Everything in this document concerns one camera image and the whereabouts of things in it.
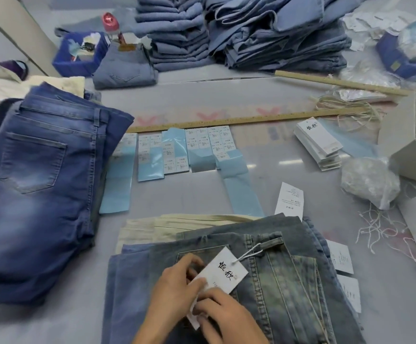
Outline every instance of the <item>white hang tag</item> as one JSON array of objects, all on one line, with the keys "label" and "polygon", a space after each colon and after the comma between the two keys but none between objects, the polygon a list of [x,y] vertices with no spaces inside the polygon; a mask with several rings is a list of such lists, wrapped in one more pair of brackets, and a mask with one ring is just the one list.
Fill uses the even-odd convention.
[{"label": "white hang tag", "polygon": [[[191,281],[191,283],[199,277],[204,277],[207,284],[203,291],[213,287],[219,287],[225,293],[229,294],[248,274],[248,271],[240,262],[233,263],[236,259],[234,254],[227,247],[224,247],[221,252],[208,263],[201,273]],[[196,303],[197,300],[195,300],[190,307],[187,318],[197,330],[200,327],[200,324],[197,321],[197,317],[192,314]]]},{"label": "white hang tag", "polygon": [[281,184],[275,215],[283,213],[285,216],[303,217],[303,191],[287,183]]},{"label": "white hang tag", "polygon": [[314,117],[297,123],[297,126],[326,156],[343,148],[343,145],[338,142],[338,140],[334,138]]},{"label": "white hang tag", "polygon": [[344,275],[337,275],[337,278],[342,285],[343,291],[346,297],[353,306],[357,313],[361,312],[360,307],[360,292],[359,292],[359,281],[354,277],[346,277]]},{"label": "white hang tag", "polygon": [[334,268],[341,272],[354,274],[353,263],[351,262],[348,246],[330,240],[326,241],[329,246],[330,258]]}]

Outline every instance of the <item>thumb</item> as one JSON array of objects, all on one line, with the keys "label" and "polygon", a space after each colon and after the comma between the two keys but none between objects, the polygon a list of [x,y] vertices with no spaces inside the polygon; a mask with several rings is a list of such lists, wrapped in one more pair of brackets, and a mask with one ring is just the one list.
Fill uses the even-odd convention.
[{"label": "thumb", "polygon": [[189,285],[187,285],[187,294],[192,298],[195,299],[200,291],[205,287],[206,279],[204,277],[200,277],[192,281]]}]

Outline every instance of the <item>finger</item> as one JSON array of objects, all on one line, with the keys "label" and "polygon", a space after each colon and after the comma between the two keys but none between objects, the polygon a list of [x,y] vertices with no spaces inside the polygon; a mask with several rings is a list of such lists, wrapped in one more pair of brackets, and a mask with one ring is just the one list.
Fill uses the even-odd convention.
[{"label": "finger", "polygon": [[176,268],[184,269],[186,271],[191,264],[196,264],[196,265],[198,265],[200,267],[205,266],[205,263],[203,263],[203,260],[200,257],[198,257],[195,254],[191,254],[191,253],[185,254],[179,260],[179,262],[176,263],[174,266]]},{"label": "finger", "polygon": [[198,275],[198,273],[195,271],[194,268],[189,268],[187,270],[187,275],[188,275],[188,277],[189,277],[190,280],[193,280]]},{"label": "finger", "polygon": [[216,303],[225,306],[232,304],[233,302],[237,303],[235,299],[233,299],[230,295],[226,294],[223,290],[218,287],[213,287],[212,289],[207,289],[198,295],[198,300],[204,300],[207,298],[211,298],[212,300],[216,301]]},{"label": "finger", "polygon": [[197,295],[205,287],[205,285],[206,279],[204,277],[193,280],[189,285],[187,285],[187,294],[192,300],[194,300],[197,298]]},{"label": "finger", "polygon": [[217,323],[221,323],[222,307],[211,299],[205,299],[195,304],[192,312],[194,315],[205,313],[213,318]]},{"label": "finger", "polygon": [[200,323],[201,332],[208,344],[222,344],[221,336],[205,316],[200,315],[197,317],[197,320]]}]

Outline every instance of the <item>gray tabletop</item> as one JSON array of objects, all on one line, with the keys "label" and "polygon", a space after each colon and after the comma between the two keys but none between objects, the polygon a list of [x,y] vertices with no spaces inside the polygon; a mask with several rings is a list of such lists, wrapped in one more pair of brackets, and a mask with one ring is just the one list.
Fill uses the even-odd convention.
[{"label": "gray tabletop", "polygon": [[[387,3],[416,14],[416,0],[374,0],[362,5],[361,10],[378,9]],[[365,53],[348,53],[347,57],[353,63]],[[161,75],[155,87],[103,92],[103,103],[132,115],[165,115],[169,111],[183,115],[183,109],[196,112],[207,107],[295,107],[327,89],[261,76],[264,75],[236,73],[221,66],[184,70]],[[246,79],[225,80],[241,77]],[[302,189],[304,214],[327,239],[349,246],[354,277],[360,284],[360,322],[367,343],[416,343],[416,263],[387,245],[406,251],[402,237],[409,235],[405,232],[388,241],[381,240],[374,246],[375,254],[367,248],[365,236],[356,244],[359,228],[366,226],[359,212],[367,210],[369,204],[341,190],[340,170],[319,170],[293,136],[294,125],[295,122],[273,125],[279,129],[278,140],[264,138],[264,126],[232,127],[264,213],[274,213],[281,182]],[[136,174],[135,169],[129,212],[102,217],[95,248],[72,261],[42,307],[0,306],[0,344],[100,343],[108,259],[126,219],[170,213],[233,213],[216,171],[175,174],[147,183],[137,183]],[[408,186],[408,195],[416,196],[416,189]],[[391,219],[403,221],[397,208],[389,214]]]}]

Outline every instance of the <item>blue plastic basket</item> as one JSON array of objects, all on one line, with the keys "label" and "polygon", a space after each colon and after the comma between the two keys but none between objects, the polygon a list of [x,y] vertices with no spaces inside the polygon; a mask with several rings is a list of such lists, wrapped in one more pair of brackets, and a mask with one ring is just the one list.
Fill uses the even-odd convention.
[{"label": "blue plastic basket", "polygon": [[91,32],[71,32],[66,34],[62,40],[60,49],[57,55],[53,58],[52,65],[63,77],[72,76],[84,76],[89,77],[95,73],[98,66],[100,66],[106,52],[108,51],[108,43],[105,39],[105,34],[101,33],[100,42],[96,45],[95,54],[91,61],[71,61],[71,54],[68,50],[68,40],[73,39],[79,45],[82,45],[82,41],[85,36],[90,35]]},{"label": "blue plastic basket", "polygon": [[377,43],[377,52],[385,68],[405,79],[416,75],[416,64],[397,48],[397,36],[385,33]]}]

